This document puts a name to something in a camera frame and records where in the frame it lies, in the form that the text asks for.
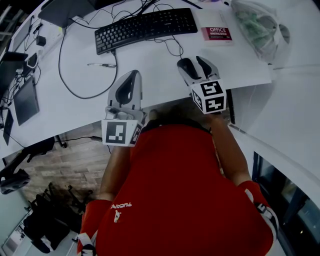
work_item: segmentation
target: black cable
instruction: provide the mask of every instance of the black cable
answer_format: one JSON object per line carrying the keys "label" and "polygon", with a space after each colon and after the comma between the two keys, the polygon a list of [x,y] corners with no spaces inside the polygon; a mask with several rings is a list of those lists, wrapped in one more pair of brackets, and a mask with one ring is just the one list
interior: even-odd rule
{"label": "black cable", "polygon": [[89,20],[89,22],[88,22],[88,25],[89,25],[89,23],[94,19],[94,17],[96,17],[97,16],[97,14],[100,12],[100,11],[105,11],[106,13],[108,13],[108,14],[111,14],[112,15],[112,13],[111,12],[109,12],[109,11],[107,11],[107,10],[105,10],[105,9],[100,9],[100,10],[98,10],[97,12],[96,12],[96,14]]}
{"label": "black cable", "polygon": [[38,18],[36,21],[34,21],[34,22],[30,25],[31,28],[33,27],[33,25],[34,25],[38,20],[41,20],[41,18]]}
{"label": "black cable", "polygon": [[8,90],[8,94],[6,97],[3,97],[5,99],[7,99],[6,102],[4,102],[6,104],[6,108],[8,106],[11,105],[13,99],[14,99],[14,96],[15,96],[15,91],[20,88],[20,83],[24,80],[26,81],[26,78],[30,77],[31,74],[28,74],[27,76],[23,76],[21,73],[17,73],[15,76],[14,76],[14,82],[13,82],[13,86],[10,88],[10,90]]}
{"label": "black cable", "polygon": [[[153,3],[154,5],[154,8],[153,8],[153,12],[155,11],[155,9],[157,8],[158,11],[160,11],[160,9],[158,8],[158,6],[169,6],[171,7],[172,9],[174,9],[170,4],[166,4],[166,3],[158,3],[158,4],[155,4]],[[184,48],[181,46],[181,44],[179,43],[179,41],[175,38],[174,35],[172,35],[173,38],[168,38],[168,39],[159,39],[159,38],[154,38],[154,39],[149,39],[149,40],[146,40],[146,41],[154,41],[155,43],[157,44],[161,44],[161,43],[165,43],[165,46],[168,50],[168,52],[172,55],[172,56],[175,56],[175,57],[180,57],[180,59],[182,59],[182,55],[184,54]],[[170,41],[170,40],[174,40],[178,45],[179,45],[179,54],[174,54],[170,51],[169,49],[169,46],[167,44],[167,41]]]}
{"label": "black cable", "polygon": [[126,19],[126,18],[128,18],[128,17],[135,17],[135,16],[138,16],[138,15],[141,15],[141,14],[143,14],[144,12],[145,12],[145,10],[147,10],[148,8],[149,8],[149,6],[151,6],[152,4],[155,4],[155,3],[157,3],[157,2],[159,2],[160,0],[146,0],[146,1],[143,1],[143,0],[141,0],[141,3],[142,3],[142,6],[139,8],[139,9],[137,9],[136,11],[134,11],[133,13],[130,13],[129,11],[126,11],[126,12],[128,12],[128,13],[130,13],[130,15],[127,15],[127,16],[124,16],[124,17],[121,17],[120,18],[120,21],[121,20],[124,20],[124,19]]}
{"label": "black cable", "polygon": [[184,1],[185,3],[187,3],[187,4],[189,4],[189,5],[192,5],[193,7],[196,7],[196,8],[198,8],[198,9],[202,9],[200,6],[196,5],[196,4],[193,3],[193,2],[190,2],[190,1],[188,1],[188,0],[182,0],[182,1]]}
{"label": "black cable", "polygon": [[[123,13],[123,12],[125,12],[125,13],[128,13],[128,14],[132,15],[132,13],[131,13],[130,11],[127,11],[127,10],[119,11],[119,12],[114,16],[114,18],[113,18],[113,20],[112,20],[112,23],[114,23],[114,22],[115,22],[116,17],[117,17],[119,14]],[[125,16],[125,17],[121,17],[119,20],[121,21],[123,18],[127,18],[127,17],[129,17],[130,15],[127,15],[127,16]]]}
{"label": "black cable", "polygon": [[[93,141],[97,141],[97,140],[93,139],[93,137],[95,137],[95,136],[91,136],[91,137],[89,137],[89,136],[84,136],[84,137],[79,137],[79,138],[71,138],[71,139],[65,139],[65,140],[55,141],[54,143],[77,141],[77,140],[85,139],[85,138],[87,138],[87,139],[91,139],[91,140],[93,140]],[[110,150],[109,145],[107,145],[107,147],[108,147],[108,149],[109,149],[109,153],[110,153],[110,155],[111,155],[111,150]]]}
{"label": "black cable", "polygon": [[67,29],[65,29],[64,33],[63,33],[63,38],[62,38],[62,42],[61,42],[61,46],[60,46],[60,51],[59,51],[59,58],[58,58],[58,72],[59,72],[59,76],[60,76],[60,79],[62,81],[62,83],[64,84],[64,86],[67,88],[67,90],[75,97],[79,98],[79,99],[82,99],[82,100],[88,100],[88,99],[93,99],[95,97],[98,97],[102,94],[104,94],[105,92],[107,92],[115,83],[116,79],[117,79],[117,76],[118,76],[118,60],[117,60],[117,55],[116,55],[116,51],[113,50],[111,51],[112,55],[114,56],[114,60],[115,60],[115,75],[114,75],[114,79],[111,83],[111,85],[105,89],[104,91],[96,94],[96,95],[93,95],[93,96],[89,96],[89,97],[82,97],[82,96],[79,96],[77,94],[75,94],[66,84],[65,80],[63,79],[62,75],[61,75],[61,69],[60,69],[60,59],[61,59],[61,50],[62,50],[62,46],[64,44],[64,40],[65,40],[65,37],[66,37],[66,33],[67,33]]}
{"label": "black cable", "polygon": [[24,49],[24,52],[26,52],[29,49],[29,47],[33,44],[33,42],[36,41],[36,40],[37,40],[37,38],[34,38],[34,40],[29,44],[29,46],[26,49]]}
{"label": "black cable", "polygon": [[1,108],[1,113],[0,113],[0,115],[1,115],[1,119],[2,119],[2,127],[4,127],[5,126],[5,121],[4,121],[4,109],[3,108]]}
{"label": "black cable", "polygon": [[27,44],[28,44],[29,37],[30,37],[30,32],[29,32],[29,34],[25,37],[25,39],[24,39],[24,41],[23,41],[23,49],[24,49],[24,52],[26,52],[26,47],[27,47]]}
{"label": "black cable", "polygon": [[85,22],[85,23],[87,23],[89,25],[89,22],[84,20],[84,19],[82,19],[82,18],[76,18],[74,21],[77,21],[77,20],[83,21],[83,22]]}
{"label": "black cable", "polygon": [[91,27],[91,26],[86,26],[86,25],[83,25],[83,24],[81,24],[81,23],[79,23],[79,22],[76,22],[76,21],[75,21],[74,19],[72,19],[72,18],[69,18],[69,20],[72,20],[74,23],[77,23],[78,25],[80,25],[80,26],[82,26],[82,27],[85,27],[85,28],[87,28],[87,29],[98,30],[98,29],[102,29],[102,28],[105,27],[105,26]]}
{"label": "black cable", "polygon": [[91,139],[91,137],[85,136],[85,137],[80,137],[80,138],[72,138],[72,139],[65,139],[65,140],[55,141],[54,143],[77,141],[77,140],[84,139],[84,138]]}
{"label": "black cable", "polygon": [[25,146],[22,146],[18,141],[15,140],[15,138],[13,138],[9,133],[7,133],[5,130],[0,129],[0,131],[3,131],[5,134],[9,135],[11,139],[13,139],[16,143],[18,143],[21,147],[23,147],[24,149],[26,148]]}
{"label": "black cable", "polygon": [[35,86],[38,84],[38,82],[40,80],[40,76],[41,76],[41,69],[40,69],[39,65],[37,64],[36,67],[38,67],[40,74],[39,74],[38,80],[34,83]]}
{"label": "black cable", "polygon": [[127,0],[123,0],[122,2],[119,2],[119,3],[116,3],[115,5],[113,5],[112,6],[112,8],[111,8],[111,17],[114,19],[114,17],[113,17],[113,13],[114,13],[114,8],[116,7],[116,6],[118,6],[118,5],[121,5],[121,4],[123,4],[125,1],[127,1]]}

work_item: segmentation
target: person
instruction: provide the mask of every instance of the person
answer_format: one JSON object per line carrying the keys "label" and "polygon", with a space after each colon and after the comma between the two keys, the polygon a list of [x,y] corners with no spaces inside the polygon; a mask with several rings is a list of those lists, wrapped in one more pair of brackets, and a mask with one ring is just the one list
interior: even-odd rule
{"label": "person", "polygon": [[[97,255],[262,256],[270,250],[276,216],[222,115],[208,116],[212,135],[189,119],[158,118],[135,147],[113,149],[99,200],[87,205],[82,221],[81,233],[95,237]],[[83,245],[78,242],[78,253]]]}

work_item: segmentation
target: black monitor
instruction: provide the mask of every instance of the black monitor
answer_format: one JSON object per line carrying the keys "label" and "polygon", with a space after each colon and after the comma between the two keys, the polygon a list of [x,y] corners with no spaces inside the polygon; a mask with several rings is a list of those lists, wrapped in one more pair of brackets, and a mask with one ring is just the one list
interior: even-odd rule
{"label": "black monitor", "polygon": [[95,10],[120,2],[120,0],[49,0],[41,7],[38,18],[66,28],[75,16],[84,17]]}
{"label": "black monitor", "polygon": [[39,112],[33,77],[30,77],[13,96],[13,103],[19,126]]}

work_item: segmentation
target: white desk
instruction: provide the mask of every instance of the white desk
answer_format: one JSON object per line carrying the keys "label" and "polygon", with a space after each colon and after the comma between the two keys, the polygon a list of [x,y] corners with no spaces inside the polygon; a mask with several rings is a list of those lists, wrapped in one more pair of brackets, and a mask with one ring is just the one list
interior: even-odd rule
{"label": "white desk", "polygon": [[[201,10],[180,1],[161,0],[174,8],[191,8],[195,20]],[[183,57],[203,56],[211,60],[219,69],[220,77],[226,89],[266,84],[271,82],[269,69],[266,63],[258,60],[253,49],[246,42],[239,31],[232,15],[231,8],[217,3],[201,3],[204,9],[222,10],[234,46],[205,47],[201,31],[196,34],[177,35],[176,39],[184,49]],[[121,10],[135,11],[141,6],[139,0],[128,0],[118,5],[113,12]],[[31,14],[40,12],[41,5]],[[159,6],[161,10],[168,6]],[[84,19],[90,20],[96,12],[88,14]],[[59,33],[57,26],[42,21],[40,35],[52,41]],[[111,15],[101,11],[90,23],[91,27],[102,27],[112,22]],[[61,52],[61,74],[67,85],[80,96],[91,96],[103,91],[114,79],[115,69],[99,66],[87,66],[88,63],[114,63],[111,54],[96,54],[94,29],[85,28],[77,24],[71,25],[65,36]],[[27,122],[18,126],[14,104],[10,106],[14,119],[11,135],[27,147],[49,137],[65,133],[72,129],[97,122],[105,118],[108,93],[93,98],[79,99],[67,91],[58,73],[58,56],[61,40],[39,62],[41,77],[36,86],[40,112]],[[169,45],[172,51],[179,52],[178,46]],[[34,42],[26,53],[30,56],[41,49]],[[24,52],[23,43],[18,52]],[[177,70],[180,58],[171,56],[165,44],[152,41],[134,43],[116,50],[118,58],[118,78],[131,70],[139,70],[142,76],[142,107],[149,107],[173,100],[189,97],[189,91]],[[0,157],[6,157],[22,149],[12,139],[7,146],[0,136]]]}

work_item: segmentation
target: floor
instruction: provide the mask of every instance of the floor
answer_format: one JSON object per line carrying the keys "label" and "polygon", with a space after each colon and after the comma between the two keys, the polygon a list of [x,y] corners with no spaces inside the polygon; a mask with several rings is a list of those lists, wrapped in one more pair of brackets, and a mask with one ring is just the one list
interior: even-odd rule
{"label": "floor", "polygon": [[[188,117],[209,128],[207,118],[195,107],[191,99],[171,102],[159,105],[159,112],[168,115]],[[224,112],[224,118],[229,119],[229,112]],[[102,136],[101,122],[95,122],[64,134],[60,134],[61,140],[75,139],[85,136]],[[16,154],[6,157],[10,161]],[[90,196],[95,199],[110,158],[109,149],[101,142],[82,138],[67,142],[67,148],[62,148],[58,143],[54,145],[51,152],[46,155],[36,156],[27,163],[25,160],[19,165],[31,177],[30,183],[22,188],[27,200],[33,201],[37,194],[41,194],[52,182],[55,194],[65,200],[70,200],[68,186],[82,200],[89,190],[93,191]]]}

